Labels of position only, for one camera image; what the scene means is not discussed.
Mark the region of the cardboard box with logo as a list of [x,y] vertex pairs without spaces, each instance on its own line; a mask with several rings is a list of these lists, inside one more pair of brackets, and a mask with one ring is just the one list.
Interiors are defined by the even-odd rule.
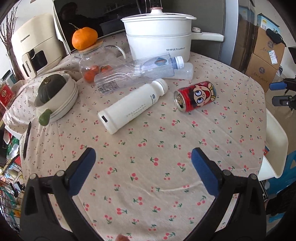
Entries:
[[276,44],[267,32],[272,30],[255,27],[254,41],[245,72],[245,75],[261,85],[264,92],[267,92],[269,84],[279,70],[285,51],[285,44],[283,42]]

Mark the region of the white chair seat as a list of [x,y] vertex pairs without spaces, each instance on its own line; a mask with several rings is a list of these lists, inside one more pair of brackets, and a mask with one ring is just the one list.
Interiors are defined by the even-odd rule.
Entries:
[[269,151],[263,156],[259,181],[280,178],[283,174],[288,150],[288,138],[280,123],[266,110],[266,144]]

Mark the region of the blue plastic stool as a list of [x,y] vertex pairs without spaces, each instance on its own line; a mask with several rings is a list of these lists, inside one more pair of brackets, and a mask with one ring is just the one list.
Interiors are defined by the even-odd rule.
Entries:
[[268,180],[269,189],[267,189],[268,195],[274,195],[291,185],[295,181],[296,166],[295,166],[295,153],[293,151],[287,155],[285,167],[280,178],[271,178]]

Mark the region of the cherry print tablecloth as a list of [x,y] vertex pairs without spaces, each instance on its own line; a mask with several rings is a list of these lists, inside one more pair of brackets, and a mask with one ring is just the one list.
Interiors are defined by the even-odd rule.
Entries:
[[[92,147],[96,163],[74,201],[102,238],[183,240],[213,201],[191,163],[192,149],[200,147],[222,169],[248,176],[260,170],[266,139],[262,87],[211,58],[192,53],[190,62],[192,80],[167,80],[168,92],[113,135],[97,114],[132,88],[102,95],[67,57],[51,73],[68,73],[78,85],[78,98],[63,118],[41,126],[34,89],[43,76],[19,81],[4,123],[24,135],[32,122],[27,156],[21,159],[23,178],[53,175]],[[216,99],[179,111],[174,92],[203,81],[214,85]]]

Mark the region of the black pen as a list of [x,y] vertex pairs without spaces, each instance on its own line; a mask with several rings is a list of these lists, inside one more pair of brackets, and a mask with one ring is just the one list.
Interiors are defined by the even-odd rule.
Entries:
[[31,127],[32,127],[32,122],[29,122],[28,129],[26,132],[25,142],[23,145],[23,159],[25,159],[26,155],[27,155],[27,148],[28,148],[28,141],[29,141],[29,137],[30,137]]

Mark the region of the white yogurt bottle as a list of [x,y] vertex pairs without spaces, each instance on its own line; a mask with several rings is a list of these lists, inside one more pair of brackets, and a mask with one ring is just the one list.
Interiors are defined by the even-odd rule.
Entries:
[[132,91],[121,100],[98,113],[99,120],[113,135],[127,123],[158,102],[168,91],[164,79],[154,80]]

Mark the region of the grey refrigerator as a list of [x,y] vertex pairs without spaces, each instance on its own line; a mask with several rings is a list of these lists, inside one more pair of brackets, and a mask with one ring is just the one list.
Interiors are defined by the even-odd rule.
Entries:
[[247,65],[255,29],[253,1],[162,1],[165,12],[196,17],[192,26],[202,32],[219,33],[223,42],[193,40],[191,52],[243,71]]

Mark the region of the red cartoon drink can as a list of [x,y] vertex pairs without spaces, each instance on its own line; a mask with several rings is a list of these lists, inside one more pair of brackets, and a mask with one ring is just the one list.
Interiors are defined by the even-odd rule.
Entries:
[[174,92],[174,103],[179,111],[190,112],[213,102],[217,92],[209,81],[183,87]]

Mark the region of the dark green pumpkin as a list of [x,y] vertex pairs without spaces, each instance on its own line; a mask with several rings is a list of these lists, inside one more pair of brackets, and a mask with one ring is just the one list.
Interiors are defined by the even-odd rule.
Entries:
[[42,103],[52,99],[66,84],[66,79],[60,74],[47,76],[38,88],[38,96]]

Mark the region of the red label spice jar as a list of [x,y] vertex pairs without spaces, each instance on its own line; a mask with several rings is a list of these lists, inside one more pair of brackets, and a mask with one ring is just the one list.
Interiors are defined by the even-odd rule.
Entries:
[[8,110],[15,100],[15,94],[3,79],[1,79],[0,86],[0,102],[1,105]]

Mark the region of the clear plastic water bottle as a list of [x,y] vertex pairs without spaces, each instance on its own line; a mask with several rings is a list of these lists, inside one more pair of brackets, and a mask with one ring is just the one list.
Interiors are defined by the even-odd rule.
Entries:
[[94,78],[94,83],[102,94],[147,83],[160,78],[175,75],[176,70],[185,66],[181,56],[172,57],[169,53],[160,56],[123,63],[111,70],[101,72]]

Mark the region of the glass teapot with wooden lid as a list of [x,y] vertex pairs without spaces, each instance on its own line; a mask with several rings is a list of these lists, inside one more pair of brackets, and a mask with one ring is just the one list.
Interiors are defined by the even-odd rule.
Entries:
[[92,46],[80,50],[79,70],[84,80],[89,83],[94,81],[96,75],[107,72],[120,65],[118,56],[126,59],[125,51],[116,45],[104,45],[102,40],[97,40]]

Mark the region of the orange tangerine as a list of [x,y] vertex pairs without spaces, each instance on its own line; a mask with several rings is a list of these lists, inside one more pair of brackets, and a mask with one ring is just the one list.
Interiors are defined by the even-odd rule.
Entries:
[[84,50],[96,43],[98,33],[95,29],[84,27],[74,32],[72,45],[76,50]]

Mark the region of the cream air fryer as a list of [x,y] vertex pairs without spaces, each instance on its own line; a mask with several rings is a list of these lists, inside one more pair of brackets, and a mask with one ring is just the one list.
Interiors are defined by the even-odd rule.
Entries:
[[25,79],[35,78],[52,69],[65,55],[50,13],[37,15],[25,22],[13,33],[11,43]]

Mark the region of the black microwave oven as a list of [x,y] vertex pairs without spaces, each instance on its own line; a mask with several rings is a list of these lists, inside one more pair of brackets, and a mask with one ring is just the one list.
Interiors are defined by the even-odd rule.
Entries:
[[139,0],[57,0],[53,1],[55,23],[67,54],[76,49],[72,36],[77,29],[90,27],[103,38],[124,30],[122,18],[149,13],[152,7],[161,7],[161,1]]

